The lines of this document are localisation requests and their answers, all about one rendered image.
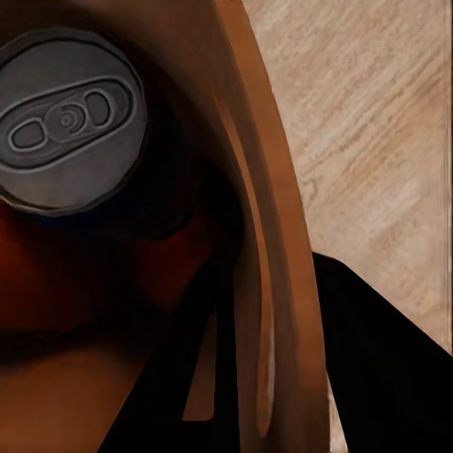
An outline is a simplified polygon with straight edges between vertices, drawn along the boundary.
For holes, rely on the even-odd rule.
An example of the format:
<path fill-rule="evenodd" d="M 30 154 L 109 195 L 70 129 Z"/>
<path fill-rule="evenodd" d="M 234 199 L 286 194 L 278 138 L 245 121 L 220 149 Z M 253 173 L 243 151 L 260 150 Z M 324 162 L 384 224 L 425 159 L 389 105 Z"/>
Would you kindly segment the can of soda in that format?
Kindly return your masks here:
<path fill-rule="evenodd" d="M 184 229 L 201 164 L 151 73 L 94 31 L 0 46 L 0 198 L 39 226 L 151 243 Z"/>
<path fill-rule="evenodd" d="M 126 275 L 119 239 L 39 226 L 0 198 L 0 327 L 85 327 Z"/>
<path fill-rule="evenodd" d="M 240 253 L 234 236 L 200 205 L 190 223 L 168 239 L 119 241 L 126 257 L 126 273 L 174 312 L 205 260 L 230 251 L 233 264 Z"/>

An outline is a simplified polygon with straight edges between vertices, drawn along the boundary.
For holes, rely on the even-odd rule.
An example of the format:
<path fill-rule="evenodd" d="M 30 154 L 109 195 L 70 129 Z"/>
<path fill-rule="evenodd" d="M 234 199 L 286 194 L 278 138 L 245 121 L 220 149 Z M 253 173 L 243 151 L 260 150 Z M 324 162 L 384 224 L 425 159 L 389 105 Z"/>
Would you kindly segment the trash can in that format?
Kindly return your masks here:
<path fill-rule="evenodd" d="M 243 0 L 0 0 L 0 46 L 57 25 L 94 31 L 151 73 L 201 164 L 200 209 L 238 242 L 241 453 L 330 453 L 310 236 Z M 97 453 L 173 314 L 126 273 L 111 307 L 85 327 L 0 327 L 0 453 Z M 217 317 L 206 326 L 183 421 L 214 415 Z"/>

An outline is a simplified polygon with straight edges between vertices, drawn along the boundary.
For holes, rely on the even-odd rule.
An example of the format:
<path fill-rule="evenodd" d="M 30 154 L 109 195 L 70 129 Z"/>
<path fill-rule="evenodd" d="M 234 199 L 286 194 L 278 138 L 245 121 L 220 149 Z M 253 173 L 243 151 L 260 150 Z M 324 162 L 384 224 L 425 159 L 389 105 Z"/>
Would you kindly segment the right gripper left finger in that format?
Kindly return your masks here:
<path fill-rule="evenodd" d="M 217 310 L 214 415 L 183 421 L 206 326 Z M 241 453 L 230 251 L 198 268 L 97 453 Z"/>

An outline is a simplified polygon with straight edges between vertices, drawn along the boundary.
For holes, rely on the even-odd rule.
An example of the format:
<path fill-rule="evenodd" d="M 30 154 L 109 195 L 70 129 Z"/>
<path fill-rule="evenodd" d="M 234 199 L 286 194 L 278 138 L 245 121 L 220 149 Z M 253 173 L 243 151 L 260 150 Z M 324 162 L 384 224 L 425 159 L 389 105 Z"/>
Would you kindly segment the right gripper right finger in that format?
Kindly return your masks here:
<path fill-rule="evenodd" d="M 453 453 L 453 357 L 349 266 L 311 253 L 349 453 Z"/>

